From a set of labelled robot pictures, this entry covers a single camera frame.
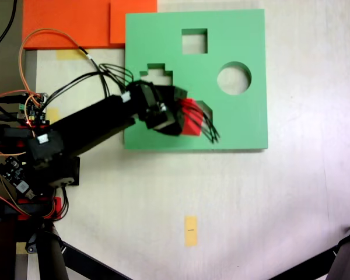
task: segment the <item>square hole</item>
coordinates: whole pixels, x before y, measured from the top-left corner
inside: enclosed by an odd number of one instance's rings
[[[207,54],[208,53],[208,30],[182,29],[181,39],[183,54]]]

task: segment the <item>red wire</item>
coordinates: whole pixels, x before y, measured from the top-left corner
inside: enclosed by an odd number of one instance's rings
[[[6,199],[2,198],[1,196],[0,196],[0,199],[1,199],[1,200],[4,200],[7,204],[9,204],[12,208],[14,208],[15,210],[17,210],[19,213],[24,214],[24,215],[27,216],[27,214],[23,213],[19,208],[15,207],[13,204],[11,204],[11,203],[10,203],[9,201],[7,201]]]

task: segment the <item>circuit board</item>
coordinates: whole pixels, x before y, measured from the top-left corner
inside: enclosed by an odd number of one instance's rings
[[[5,160],[5,164],[0,164],[0,173],[3,178],[16,187],[20,194],[31,200],[35,197],[34,192],[27,183],[22,164],[17,159],[12,156],[8,157]]]
[[[45,93],[40,93],[40,97],[36,96],[34,98],[37,102],[39,102],[40,104],[43,104],[46,101],[47,96]],[[17,118],[21,120],[26,119],[24,107],[25,107],[25,102],[19,104],[20,113],[17,115]],[[38,109],[39,108],[36,107],[36,105],[33,102],[27,102],[26,113],[27,113],[27,116],[29,117],[29,121],[31,122],[31,124],[33,124],[35,121],[39,121],[40,125],[49,125],[49,121],[46,120],[46,115],[45,115],[46,111],[44,110],[39,115]]]

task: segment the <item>circular hole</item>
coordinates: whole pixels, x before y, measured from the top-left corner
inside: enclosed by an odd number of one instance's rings
[[[230,62],[222,67],[216,81],[228,95],[240,95],[249,88],[251,73],[241,62]]]

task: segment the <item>red block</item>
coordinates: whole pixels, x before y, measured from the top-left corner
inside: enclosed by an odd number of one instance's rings
[[[185,114],[185,122],[182,135],[200,136],[201,125],[204,121],[203,111],[193,99],[186,99],[186,106],[193,107],[193,109],[183,108]]]

